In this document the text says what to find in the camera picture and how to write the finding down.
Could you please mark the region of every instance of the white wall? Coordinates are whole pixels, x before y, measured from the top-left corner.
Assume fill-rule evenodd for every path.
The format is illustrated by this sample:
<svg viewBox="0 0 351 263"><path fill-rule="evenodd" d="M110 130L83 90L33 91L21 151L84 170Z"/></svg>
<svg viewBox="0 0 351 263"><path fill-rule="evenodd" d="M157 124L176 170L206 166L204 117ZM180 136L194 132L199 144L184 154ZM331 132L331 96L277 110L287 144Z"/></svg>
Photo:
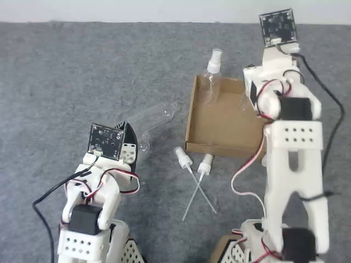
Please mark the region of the white wall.
<svg viewBox="0 0 351 263"><path fill-rule="evenodd" d="M350 0L0 0L0 21L257 23L289 7L298 24L351 25Z"/></svg>

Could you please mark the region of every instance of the brown cardboard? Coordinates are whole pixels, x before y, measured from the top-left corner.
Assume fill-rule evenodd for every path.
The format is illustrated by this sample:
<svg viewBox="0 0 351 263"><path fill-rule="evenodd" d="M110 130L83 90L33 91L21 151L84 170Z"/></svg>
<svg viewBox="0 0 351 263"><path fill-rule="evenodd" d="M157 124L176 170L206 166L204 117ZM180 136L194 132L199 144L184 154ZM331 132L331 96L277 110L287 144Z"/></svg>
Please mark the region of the brown cardboard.
<svg viewBox="0 0 351 263"><path fill-rule="evenodd" d="M223 78L218 100L213 105L198 101L201 76L195 76L191 93L185 149L219 156L249 157L262 138L266 120L258 118L244 96L242 80Z"/></svg>

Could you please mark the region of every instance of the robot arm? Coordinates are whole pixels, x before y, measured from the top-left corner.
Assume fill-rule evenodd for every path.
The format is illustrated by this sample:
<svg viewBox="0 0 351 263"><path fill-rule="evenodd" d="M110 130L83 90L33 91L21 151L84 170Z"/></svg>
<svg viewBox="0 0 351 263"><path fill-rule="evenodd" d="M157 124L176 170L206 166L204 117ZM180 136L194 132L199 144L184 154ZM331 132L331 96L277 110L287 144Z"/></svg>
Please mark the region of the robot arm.
<svg viewBox="0 0 351 263"><path fill-rule="evenodd" d="M62 213L59 263L121 261L129 228L114 216L121 194L137 192L139 179L132 173L137 139L129 124L124 124L124 130L120 128L92 125L88 152L76 170L89 168L90 174L65 185L67 202ZM123 192L121 189L128 187L132 178L137 179L138 188Z"/></svg>
<svg viewBox="0 0 351 263"><path fill-rule="evenodd" d="M262 66L245 68L244 78L246 95L257 115L271 121L264 128L267 215L262 220L245 221L241 229L254 259L269 247L281 253L285 261L321 262L316 255L326 253L329 248L327 199L323 196L321 170L322 125L317 121L321 103L301 81L302 74L292 56L275 46L284 44L281 48L287 52L299 50L292 10L262 15L261 24L266 43ZM292 37L288 40L278 37L279 28L290 28L288 35ZM282 224L283 213L294 192L304 200L309 230ZM308 253L299 251L300 242L307 243L304 247L310 250ZM280 259L270 257L262 262L280 262Z"/></svg>

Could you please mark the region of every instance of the transparent bottle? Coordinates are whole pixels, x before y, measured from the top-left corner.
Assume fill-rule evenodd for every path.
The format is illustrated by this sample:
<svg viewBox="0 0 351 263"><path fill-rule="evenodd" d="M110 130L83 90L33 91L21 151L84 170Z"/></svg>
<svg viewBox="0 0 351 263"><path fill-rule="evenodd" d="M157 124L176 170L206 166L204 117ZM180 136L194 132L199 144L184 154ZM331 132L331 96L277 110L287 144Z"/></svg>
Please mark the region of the transparent bottle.
<svg viewBox="0 0 351 263"><path fill-rule="evenodd" d="M142 162L151 151L152 134L162 128L162 125L172 120L179 110L178 102L161 102L125 118L131 124L138 138L138 163Z"/></svg>
<svg viewBox="0 0 351 263"><path fill-rule="evenodd" d="M220 49L213 49L211 59L208 62L207 70L201 75L200 79L200 101L205 105L211 105L218 99L220 92L220 60L222 57Z"/></svg>

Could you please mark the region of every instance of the white spray pump head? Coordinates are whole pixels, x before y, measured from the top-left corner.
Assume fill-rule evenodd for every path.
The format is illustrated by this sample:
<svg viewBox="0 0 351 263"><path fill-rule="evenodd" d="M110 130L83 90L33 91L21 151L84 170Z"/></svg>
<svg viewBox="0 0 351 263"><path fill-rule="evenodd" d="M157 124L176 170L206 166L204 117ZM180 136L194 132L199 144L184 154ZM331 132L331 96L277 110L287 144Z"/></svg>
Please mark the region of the white spray pump head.
<svg viewBox="0 0 351 263"><path fill-rule="evenodd" d="M190 166L193 164L193 162L190 159L190 157L186 155L186 153L180 146L174 148L174 153L177 155L179 164L182 167L182 169L187 168L188 171L192 174L193 171L191 170Z"/></svg>
<svg viewBox="0 0 351 263"><path fill-rule="evenodd" d="M217 74L220 70L220 59L223 51L215 48L212 50L211 59L208 62L207 71L212 74Z"/></svg>
<svg viewBox="0 0 351 263"><path fill-rule="evenodd" d="M199 165L199 168L197 169L197 172L201 174L199 181L202 180L204 174L210 175L212 159L213 155L210 155L208 153L205 154L205 157L203 158L202 162Z"/></svg>

